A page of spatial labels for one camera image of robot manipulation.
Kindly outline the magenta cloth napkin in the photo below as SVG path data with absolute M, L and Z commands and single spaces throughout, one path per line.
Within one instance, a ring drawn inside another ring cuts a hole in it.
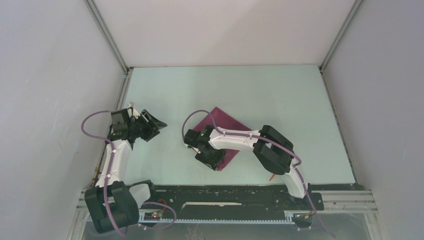
M 216 126 L 219 128 L 219 130 L 222 133 L 235 133 L 236 131 L 242 132 L 243 134 L 247 132 L 251 132 L 252 130 L 242 124 L 240 121 L 236 120 L 223 110 L 221 110 L 219 107 L 214 107 L 210 111 Z M 194 128 L 194 131 L 200 132 L 203 130 L 206 126 L 212 126 L 213 120 L 212 118 L 206 114 L 206 117 L 204 117 Z M 209 165 L 212 167 L 214 171 L 222 171 L 231 161 L 232 159 L 239 153 L 239 150 L 234 149 L 226 149 L 225 150 L 225 156 L 223 159 L 219 160 L 217 163 L 209 163 Z

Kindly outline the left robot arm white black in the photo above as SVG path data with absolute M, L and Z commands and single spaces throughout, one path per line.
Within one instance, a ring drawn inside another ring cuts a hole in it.
M 94 187 L 84 194 L 84 200 L 99 234 L 128 228 L 139 222 L 139 209 L 153 208 L 158 202 L 156 187 L 151 180 L 130 185 L 124 183 L 128 161 L 137 139 L 145 142 L 157 136 L 167 124 L 147 110 L 136 111 L 132 106 L 109 111 L 111 125 L 106 143 L 103 169 Z

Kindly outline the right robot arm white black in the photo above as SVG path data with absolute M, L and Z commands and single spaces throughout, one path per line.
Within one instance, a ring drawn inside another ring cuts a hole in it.
M 304 209 L 311 202 L 308 183 L 297 168 L 301 160 L 294 145 L 269 125 L 248 131 L 206 125 L 202 130 L 187 130 L 183 142 L 196 152 L 196 160 L 214 171 L 225 164 L 228 151 L 252 151 L 265 170 L 281 176 L 295 208 Z

